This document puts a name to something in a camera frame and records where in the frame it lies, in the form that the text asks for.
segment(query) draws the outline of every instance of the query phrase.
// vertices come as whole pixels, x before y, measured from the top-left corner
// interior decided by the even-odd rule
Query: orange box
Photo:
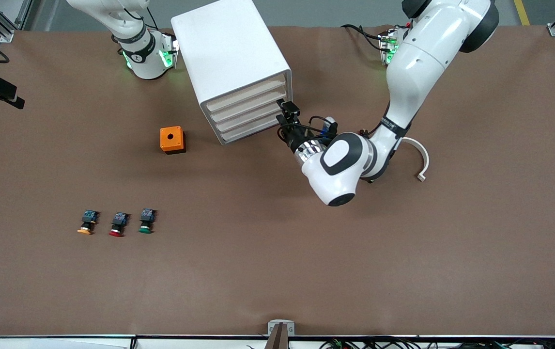
[[[160,146],[164,153],[180,154],[187,151],[185,133],[180,126],[162,128],[159,135]]]

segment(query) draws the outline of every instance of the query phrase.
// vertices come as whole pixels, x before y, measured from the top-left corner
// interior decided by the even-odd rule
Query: brown paper mat
[[[346,29],[272,28],[304,118],[373,128],[377,52]],[[460,54],[357,197],[324,207],[275,129],[219,145],[184,69],[142,81],[109,33],[19,32],[0,75],[0,335],[555,335],[555,38],[500,27]],[[159,128],[188,150],[163,155]],[[142,208],[155,233],[137,232]],[[76,233],[100,210],[94,236]],[[127,236],[108,236],[114,212]]]

